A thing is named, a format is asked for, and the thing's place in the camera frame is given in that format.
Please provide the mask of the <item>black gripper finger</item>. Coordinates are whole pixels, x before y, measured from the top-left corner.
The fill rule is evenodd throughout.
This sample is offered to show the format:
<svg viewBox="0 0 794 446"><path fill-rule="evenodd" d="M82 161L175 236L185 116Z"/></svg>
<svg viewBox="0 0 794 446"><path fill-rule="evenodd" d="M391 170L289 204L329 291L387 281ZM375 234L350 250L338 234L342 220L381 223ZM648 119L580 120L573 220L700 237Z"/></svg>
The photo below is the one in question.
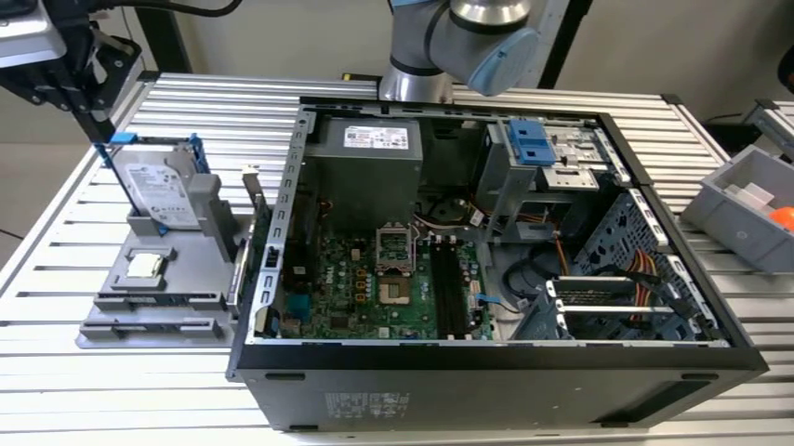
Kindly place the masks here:
<svg viewBox="0 0 794 446"><path fill-rule="evenodd" d="M98 37L81 86L85 103L78 121L91 143L107 143L115 134L111 112L142 55L141 45L123 37Z"/></svg>
<svg viewBox="0 0 794 446"><path fill-rule="evenodd" d="M62 86L40 72L3 72L2 86L31 104L43 106L50 103L70 112L87 139L95 139L90 106L79 90Z"/></svg>

